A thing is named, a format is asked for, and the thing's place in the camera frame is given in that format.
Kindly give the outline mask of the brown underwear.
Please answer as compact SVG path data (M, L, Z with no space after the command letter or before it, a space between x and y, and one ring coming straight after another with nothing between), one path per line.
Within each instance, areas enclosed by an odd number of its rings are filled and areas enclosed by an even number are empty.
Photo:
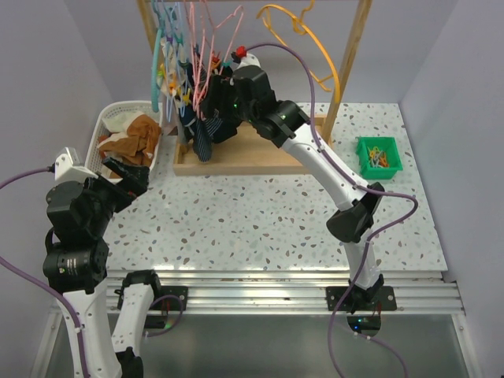
M154 152L145 154L137 150L138 146L139 139L137 137L128 137L115 143L107 143L98 148L98 151L102 158L112 157L130 165L151 166Z

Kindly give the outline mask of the pink wire hanger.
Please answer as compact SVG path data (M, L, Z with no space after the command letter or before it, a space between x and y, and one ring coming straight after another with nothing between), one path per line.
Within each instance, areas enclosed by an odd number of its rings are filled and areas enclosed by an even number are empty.
M206 116L203 110L203 102L209 96L210 78L216 70L212 67L213 59L217 58L220 63L218 74L231 64L231 50L244 17L244 8L241 5L236 6L220 20L213 19L209 1L183 1L183 9L186 14L194 81L192 107L196 116L205 120L213 117L213 112ZM230 32L230 35L227 47L219 50L218 37L222 28Z

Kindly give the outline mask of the yellow plastic hanger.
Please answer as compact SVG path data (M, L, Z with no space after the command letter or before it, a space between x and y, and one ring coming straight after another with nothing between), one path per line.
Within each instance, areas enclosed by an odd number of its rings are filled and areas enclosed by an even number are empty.
M282 14L286 15L289 17L291 21L291 27L293 32L296 35L300 36L308 36L312 43L315 44L317 49L320 51L322 56L324 57L329 69L330 69L330 74L324 78L319 78L313 71L309 70L309 74L311 75L311 78L314 79L314 81L318 84L318 86L325 92L331 91L335 95L335 100L332 100L332 102L337 103L341 100L341 84L339 80L339 74L338 71L335 67L335 64L324 47L324 45L321 43L321 41L318 39L318 37L313 33L313 31L308 27L308 25L305 22L305 16L308 12L312 10L314 7L315 1L311 0L309 2L309 5L306 6L305 8L302 9L299 15L295 15L293 12L291 12L289 9L280 6L278 4L267 4L262 6L257 15L256 18L258 20L261 20L263 25L266 27L266 29L269 31L269 33L276 39L278 43L280 43L282 46L288 47L286 42L280 37L280 35L276 32L275 28L273 27L273 22L272 22L272 15L271 11L272 10L278 10Z

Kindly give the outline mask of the black underwear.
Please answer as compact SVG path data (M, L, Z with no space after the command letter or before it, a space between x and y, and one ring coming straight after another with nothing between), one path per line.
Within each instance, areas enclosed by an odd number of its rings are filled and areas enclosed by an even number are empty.
M223 69L222 76L231 77L233 70L229 67ZM200 110L203 113L204 120L203 123L206 127L207 133L210 137L212 143L222 143L227 139L235 136L237 134L237 128L240 126L240 120L229 120L222 119L219 117L209 117L208 116L208 88L206 96L201 102Z

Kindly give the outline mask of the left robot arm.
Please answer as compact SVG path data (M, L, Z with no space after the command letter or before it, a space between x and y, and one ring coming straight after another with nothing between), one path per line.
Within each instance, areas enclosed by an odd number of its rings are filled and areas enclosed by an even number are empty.
M140 343L149 309L163 302L154 270L130 272L118 291L120 316L115 329L107 315L103 236L114 214L129 207L148 188L150 170L107 157L106 168L120 177L75 166L65 157L55 163L58 182L46 195L51 229L46 235L43 274L62 297L58 301L69 333L76 377L141 377Z

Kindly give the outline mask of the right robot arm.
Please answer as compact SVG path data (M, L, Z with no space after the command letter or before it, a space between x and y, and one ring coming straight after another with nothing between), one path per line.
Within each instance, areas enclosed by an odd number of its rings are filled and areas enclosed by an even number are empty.
M256 65L237 69L230 77L213 74L203 111L249 123L263 139L297 160L328 192L336 212L326 227L343 244L350 266L348 292L339 300L350 313L375 309L384 278L367 237L383 186L370 184L349 169L298 105L276 98L266 72Z

